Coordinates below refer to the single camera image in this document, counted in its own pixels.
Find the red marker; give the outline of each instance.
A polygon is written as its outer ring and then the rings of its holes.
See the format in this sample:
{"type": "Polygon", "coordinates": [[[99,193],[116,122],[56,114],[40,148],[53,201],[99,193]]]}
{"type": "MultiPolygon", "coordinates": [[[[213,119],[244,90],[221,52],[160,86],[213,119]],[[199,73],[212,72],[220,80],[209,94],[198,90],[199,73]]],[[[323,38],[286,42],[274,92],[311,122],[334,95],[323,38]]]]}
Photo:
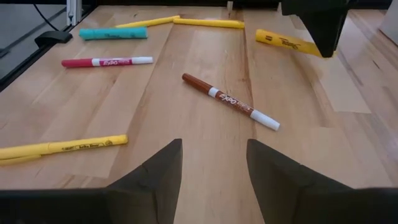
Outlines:
{"type": "Polygon", "coordinates": [[[152,57],[131,57],[131,58],[81,58],[62,60],[61,64],[67,68],[75,67],[97,67],[112,65],[139,65],[153,63],[152,57]]]}

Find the wooden tabletop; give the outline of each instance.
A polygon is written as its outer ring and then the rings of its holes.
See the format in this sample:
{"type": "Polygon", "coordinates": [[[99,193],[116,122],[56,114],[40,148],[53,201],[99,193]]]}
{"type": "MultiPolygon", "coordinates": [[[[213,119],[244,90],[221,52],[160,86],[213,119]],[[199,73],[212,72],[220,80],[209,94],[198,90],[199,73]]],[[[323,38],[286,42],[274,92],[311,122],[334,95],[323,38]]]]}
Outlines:
{"type": "Polygon", "coordinates": [[[351,187],[398,185],[398,49],[381,11],[351,11],[338,55],[254,40],[267,29],[310,40],[295,16],[222,7],[100,6],[0,94],[0,147],[127,134],[125,146],[0,167],[0,189],[102,187],[175,138],[183,176],[175,223],[263,223],[246,164],[255,138],[351,187]],[[180,14],[245,29],[163,24],[147,40],[83,41],[80,28],[180,14]],[[61,60],[153,56],[152,65],[65,69],[61,60]],[[275,132],[183,82],[190,73],[262,111],[275,132]]]}

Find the cable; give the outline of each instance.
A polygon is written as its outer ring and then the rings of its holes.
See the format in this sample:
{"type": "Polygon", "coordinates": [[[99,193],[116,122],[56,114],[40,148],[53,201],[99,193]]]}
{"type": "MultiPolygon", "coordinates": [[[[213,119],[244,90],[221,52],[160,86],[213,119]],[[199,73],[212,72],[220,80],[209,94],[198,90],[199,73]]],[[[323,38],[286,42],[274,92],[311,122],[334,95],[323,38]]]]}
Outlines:
{"type": "Polygon", "coordinates": [[[39,8],[37,8],[36,4],[33,4],[33,6],[35,7],[35,9],[37,10],[37,12],[40,14],[40,16],[44,19],[44,21],[53,29],[55,29],[56,31],[59,31],[57,28],[55,28],[55,26],[53,26],[50,21],[48,21],[42,14],[42,12],[40,12],[39,8]]]}

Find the brown marker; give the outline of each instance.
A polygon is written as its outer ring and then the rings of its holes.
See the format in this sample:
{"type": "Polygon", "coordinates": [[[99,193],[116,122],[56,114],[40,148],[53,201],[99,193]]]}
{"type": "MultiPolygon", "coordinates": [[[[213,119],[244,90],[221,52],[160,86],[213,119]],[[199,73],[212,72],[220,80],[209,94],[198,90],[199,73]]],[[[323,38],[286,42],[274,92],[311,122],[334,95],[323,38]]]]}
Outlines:
{"type": "Polygon", "coordinates": [[[252,119],[260,122],[261,124],[271,128],[275,131],[278,130],[280,124],[275,121],[274,119],[266,116],[265,114],[261,113],[258,110],[251,108],[249,105],[233,98],[232,96],[228,96],[227,94],[219,91],[217,88],[212,87],[211,85],[187,74],[184,73],[182,75],[182,79],[186,81],[189,85],[193,86],[197,90],[206,93],[213,98],[219,99],[222,102],[226,103],[227,105],[232,106],[233,108],[241,111],[242,113],[248,115],[252,119]]]}

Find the yellow highlighter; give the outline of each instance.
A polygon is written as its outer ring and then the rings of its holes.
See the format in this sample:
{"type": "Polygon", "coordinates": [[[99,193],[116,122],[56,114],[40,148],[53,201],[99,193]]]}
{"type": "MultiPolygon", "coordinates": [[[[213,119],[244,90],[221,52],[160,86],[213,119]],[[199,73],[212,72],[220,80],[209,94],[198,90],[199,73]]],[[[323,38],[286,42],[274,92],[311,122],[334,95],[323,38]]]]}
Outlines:
{"type": "Polygon", "coordinates": [[[205,20],[205,19],[174,19],[175,24],[186,24],[196,26],[212,26],[226,28],[244,28],[244,22],[241,21],[223,21],[223,20],[205,20]]]}
{"type": "Polygon", "coordinates": [[[318,50],[318,47],[314,43],[307,42],[299,38],[289,37],[276,34],[274,32],[269,32],[267,30],[258,29],[256,31],[256,41],[275,45],[278,47],[298,50],[303,53],[312,54],[323,58],[318,50]]]}
{"type": "Polygon", "coordinates": [[[127,27],[149,27],[149,26],[155,26],[159,24],[165,24],[168,22],[173,22],[174,19],[178,19],[180,16],[170,16],[170,17],[165,17],[165,18],[159,18],[159,19],[152,19],[148,21],[139,21],[139,22],[130,22],[128,24],[121,24],[117,25],[117,28],[127,28],[127,27]]]}
{"type": "Polygon", "coordinates": [[[47,142],[26,146],[7,147],[0,149],[0,166],[38,159],[41,155],[56,152],[68,152],[80,149],[114,146],[128,142],[125,134],[102,138],[91,138],[65,142],[47,142]]]}

